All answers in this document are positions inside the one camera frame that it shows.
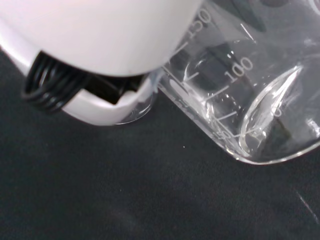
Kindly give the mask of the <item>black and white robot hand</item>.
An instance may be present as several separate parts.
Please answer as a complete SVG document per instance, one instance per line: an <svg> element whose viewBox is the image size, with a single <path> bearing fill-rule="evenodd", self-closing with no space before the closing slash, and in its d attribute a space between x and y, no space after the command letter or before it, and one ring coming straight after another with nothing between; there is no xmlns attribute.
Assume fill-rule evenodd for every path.
<svg viewBox="0 0 320 240"><path fill-rule="evenodd" d="M0 48L36 110L94 126L140 119L201 0L3 0Z"/></svg>

